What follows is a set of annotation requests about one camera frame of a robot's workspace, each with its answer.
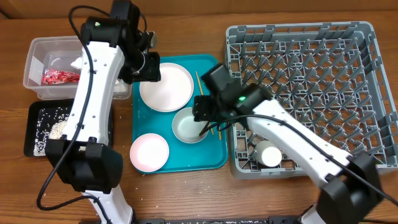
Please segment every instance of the white cup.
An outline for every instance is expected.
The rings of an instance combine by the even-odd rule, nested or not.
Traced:
[[[257,144],[256,160],[267,167],[275,167],[282,161],[282,153],[276,145],[270,141],[261,141]]]

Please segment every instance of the red candy wrapper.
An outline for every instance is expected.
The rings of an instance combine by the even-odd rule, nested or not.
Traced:
[[[54,85],[62,83],[77,83],[80,75],[73,72],[60,71],[55,69],[48,69],[42,77],[42,84]]]

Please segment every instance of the chopsticks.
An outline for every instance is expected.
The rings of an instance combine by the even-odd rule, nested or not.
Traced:
[[[198,75],[198,72],[197,72],[197,71],[196,71],[196,74],[197,74],[197,79],[198,79],[200,94],[203,96],[203,90],[202,90],[202,88],[201,88],[200,79],[199,79],[199,75]],[[214,135],[213,128],[211,128],[210,130],[211,130],[211,134]],[[218,138],[221,140],[221,131],[218,131]]]

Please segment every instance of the wooden surface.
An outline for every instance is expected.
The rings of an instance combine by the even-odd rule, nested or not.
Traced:
[[[221,60],[225,30],[231,25],[355,20],[369,21],[374,26],[393,97],[398,100],[397,12],[150,16],[148,24],[149,30],[159,35],[156,50],[161,56],[212,54]],[[46,159],[28,158],[22,152],[28,108],[38,100],[32,90],[22,86],[30,42],[36,37],[73,35],[67,19],[5,20],[0,21],[0,30],[7,31],[0,32],[0,222],[77,223],[95,219],[88,201],[52,212],[40,211],[35,200],[52,167]],[[142,176],[129,160],[131,98],[115,101],[114,105],[114,150],[124,158],[121,188],[139,218],[298,215],[317,199],[318,190],[307,177],[237,180],[229,171],[229,162],[218,170]],[[398,172],[384,175],[382,185],[398,198]],[[55,205],[79,194],[56,176],[47,189],[44,205]],[[370,217],[398,220],[398,212],[391,203],[383,202]]]
[[[202,15],[265,12],[342,12],[398,10],[394,0],[132,0],[145,15]],[[113,0],[0,0],[0,9],[13,19],[66,18],[76,5],[89,5],[105,11]],[[95,11],[79,10],[76,15],[98,15]]]

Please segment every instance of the pink plate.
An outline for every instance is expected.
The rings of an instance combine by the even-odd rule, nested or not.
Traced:
[[[193,94],[193,79],[187,69],[176,63],[160,64],[159,82],[141,82],[139,94],[153,110],[171,112],[185,106]]]
[[[169,145],[158,134],[144,134],[131,145],[130,160],[142,172],[153,172],[162,168],[169,158]]]

